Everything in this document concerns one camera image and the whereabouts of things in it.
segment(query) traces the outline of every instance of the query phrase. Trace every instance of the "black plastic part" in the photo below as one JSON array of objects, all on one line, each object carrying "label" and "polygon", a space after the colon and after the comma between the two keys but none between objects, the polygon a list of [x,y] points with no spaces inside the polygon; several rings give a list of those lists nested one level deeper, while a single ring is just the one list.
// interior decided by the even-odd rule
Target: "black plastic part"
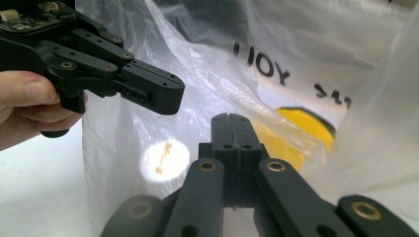
[{"label": "black plastic part", "polygon": [[195,161],[179,192],[164,237],[221,235],[224,166],[215,159]]},{"label": "black plastic part", "polygon": [[285,236],[355,236],[286,161],[262,160],[256,180]]},{"label": "black plastic part", "polygon": [[284,237],[281,227],[278,225],[275,215],[266,203],[262,194],[256,197],[253,211],[253,221],[260,237]]},{"label": "black plastic part", "polygon": [[259,161],[269,158],[249,119],[221,114],[211,120],[211,143],[200,143],[199,158],[213,157],[225,166],[224,206],[253,207]]},{"label": "black plastic part", "polygon": [[121,93],[124,98],[160,115],[170,116],[178,113],[185,84],[176,75],[145,62],[133,60],[122,69],[122,77],[126,80],[127,87],[141,88],[142,95],[138,96],[146,98],[146,103],[141,97],[136,99],[132,94]]},{"label": "black plastic part", "polygon": [[71,32],[78,41],[77,48],[95,57],[104,58],[123,67],[134,60],[132,53],[83,29]]},{"label": "black plastic part", "polygon": [[163,231],[164,206],[156,197],[126,200],[108,221],[101,237],[156,237]]},{"label": "black plastic part", "polygon": [[60,136],[63,136],[63,135],[65,135],[65,134],[67,134],[67,132],[68,132],[69,130],[70,130],[70,129],[60,130],[60,131],[42,131],[42,132],[41,132],[41,134],[42,134],[44,137],[48,137],[48,138],[57,138],[57,137],[60,137]]},{"label": "black plastic part", "polygon": [[78,67],[84,69],[86,73],[105,79],[114,79],[118,76],[118,67],[114,63],[59,45],[52,41],[43,40],[41,41],[41,44],[45,45],[49,51],[56,56],[77,62]]},{"label": "black plastic part", "polygon": [[337,214],[361,237],[418,235],[379,202],[361,196],[342,197]]},{"label": "black plastic part", "polygon": [[85,29],[88,32],[91,32],[92,34],[95,34],[96,36],[103,38],[108,42],[117,45],[118,47],[124,48],[124,39],[110,34],[102,24],[93,21],[92,19],[84,16],[83,14],[77,12],[74,9],[69,8],[67,9],[67,11],[70,11],[75,16],[77,16],[80,28]]},{"label": "black plastic part", "polygon": [[0,57],[0,71],[26,70],[43,75],[54,85],[63,108],[85,113],[82,91],[63,87],[67,80],[65,78],[75,76],[76,63],[55,56],[43,44],[5,33],[0,33],[0,51],[4,55],[11,55]]}]

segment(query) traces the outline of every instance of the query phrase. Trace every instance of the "clear plastic bag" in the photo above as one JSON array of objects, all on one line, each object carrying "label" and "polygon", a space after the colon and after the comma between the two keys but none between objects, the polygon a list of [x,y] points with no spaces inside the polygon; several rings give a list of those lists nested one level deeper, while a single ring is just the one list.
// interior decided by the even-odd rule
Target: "clear plastic bag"
[{"label": "clear plastic bag", "polygon": [[[401,9],[355,0],[91,0],[79,7],[124,37],[136,58],[186,84],[180,112],[171,117],[119,97],[89,97],[83,148],[94,236],[127,198],[164,198],[180,188],[198,144],[210,141],[210,119],[221,113],[248,117],[271,156],[314,180],[327,164],[324,145],[275,109],[309,108],[338,127],[348,106],[337,105],[331,92],[338,90],[342,100],[354,96],[388,58],[408,17]],[[316,85],[328,97],[319,97]],[[174,146],[185,158],[178,172],[149,179],[150,150],[164,154]],[[248,210],[227,212],[224,220],[224,236],[255,235]]]},{"label": "clear plastic bag", "polygon": [[368,78],[321,170],[304,172],[323,197],[374,198],[419,232],[419,7]]}]

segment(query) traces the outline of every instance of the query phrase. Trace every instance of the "yellow object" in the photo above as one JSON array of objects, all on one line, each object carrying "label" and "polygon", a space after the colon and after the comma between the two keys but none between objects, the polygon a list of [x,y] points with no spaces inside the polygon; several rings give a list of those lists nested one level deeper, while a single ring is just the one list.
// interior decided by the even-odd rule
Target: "yellow object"
[{"label": "yellow object", "polygon": [[[321,140],[328,151],[333,143],[334,127],[324,119],[304,108],[281,108],[277,112],[305,132]],[[252,120],[253,128],[272,158],[280,158],[289,162],[297,171],[302,169],[305,156],[271,131],[261,122]]]},{"label": "yellow object", "polygon": [[301,170],[305,162],[305,157],[301,152],[290,146],[261,122],[252,120],[252,125],[259,141],[265,145],[272,158],[283,159],[290,163],[297,171]]},{"label": "yellow object", "polygon": [[334,127],[327,121],[304,108],[279,108],[277,112],[305,132],[321,140],[330,151],[333,144]]}]

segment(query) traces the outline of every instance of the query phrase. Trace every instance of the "metal screw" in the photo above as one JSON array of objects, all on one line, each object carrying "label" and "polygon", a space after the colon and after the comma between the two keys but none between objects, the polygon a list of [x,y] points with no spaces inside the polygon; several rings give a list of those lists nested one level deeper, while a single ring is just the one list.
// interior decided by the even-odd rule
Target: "metal screw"
[{"label": "metal screw", "polygon": [[71,62],[63,62],[63,63],[61,63],[61,67],[71,68],[71,67],[73,67],[73,64]]},{"label": "metal screw", "polygon": [[286,167],[278,161],[271,161],[266,166],[273,172],[283,172],[286,170]]},{"label": "metal screw", "polygon": [[382,218],[381,212],[375,208],[373,205],[363,202],[355,201],[351,205],[352,209],[359,216],[368,219],[368,220],[380,220]]},{"label": "metal screw", "polygon": [[147,217],[150,213],[153,207],[150,203],[139,201],[132,206],[129,207],[128,210],[128,216],[131,219],[142,219],[144,217]]}]

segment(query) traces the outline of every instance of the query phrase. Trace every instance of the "circuit board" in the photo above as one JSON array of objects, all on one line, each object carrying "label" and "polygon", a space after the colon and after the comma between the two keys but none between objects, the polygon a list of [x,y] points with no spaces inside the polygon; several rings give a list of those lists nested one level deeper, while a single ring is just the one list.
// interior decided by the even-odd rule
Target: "circuit board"
[{"label": "circuit board", "polygon": [[10,33],[28,33],[61,23],[59,8],[56,4],[7,10],[0,12],[0,30]]}]

